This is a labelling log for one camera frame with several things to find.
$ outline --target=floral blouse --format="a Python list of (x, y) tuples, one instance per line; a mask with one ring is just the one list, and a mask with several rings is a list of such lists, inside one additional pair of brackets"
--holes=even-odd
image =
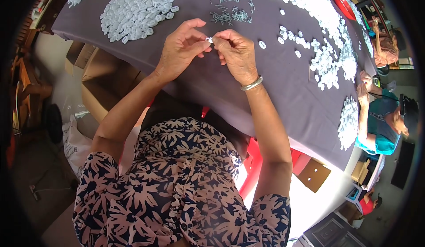
[(119, 176), (114, 159), (85, 163), (73, 223), (83, 246), (286, 246), (290, 200), (269, 194), (250, 210), (235, 187), (240, 156), (211, 125), (185, 117), (139, 135), (135, 158)]

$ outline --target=bracelet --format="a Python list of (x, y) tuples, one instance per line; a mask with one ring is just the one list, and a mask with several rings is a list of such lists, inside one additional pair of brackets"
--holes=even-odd
[(263, 82), (263, 77), (262, 77), (261, 75), (258, 75), (257, 80), (255, 80), (254, 82), (252, 82), (252, 83), (251, 83), (251, 84), (249, 84), (249, 85), (242, 86), (242, 87), (241, 87), (241, 90), (246, 91), (246, 90), (253, 89), (253, 88), (254, 88), (254, 87), (256, 87), (257, 85), (260, 85), (260, 84), (261, 84), (261, 82)]

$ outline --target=plastic bag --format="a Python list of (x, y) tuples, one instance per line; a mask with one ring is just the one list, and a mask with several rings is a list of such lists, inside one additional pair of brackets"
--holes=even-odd
[(66, 160), (79, 179), (87, 156), (90, 154), (92, 140), (78, 131), (77, 120), (73, 115), (69, 123), (62, 125), (62, 132)]

